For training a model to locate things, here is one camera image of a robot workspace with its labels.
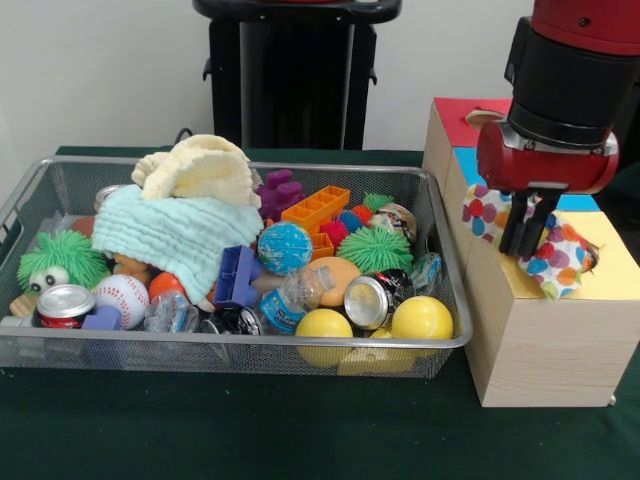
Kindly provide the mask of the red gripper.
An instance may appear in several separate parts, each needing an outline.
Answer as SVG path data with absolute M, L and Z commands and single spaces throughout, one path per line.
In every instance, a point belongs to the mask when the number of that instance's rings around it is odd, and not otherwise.
M 564 191 L 596 193 L 611 181 L 619 145 L 611 133 L 594 150 L 558 148 L 521 136 L 506 121 L 489 121 L 479 132 L 477 160 L 479 175 L 489 188 L 515 192 L 499 251 L 530 258 Z M 544 190 L 537 192 L 534 212 L 527 219 L 529 189 Z

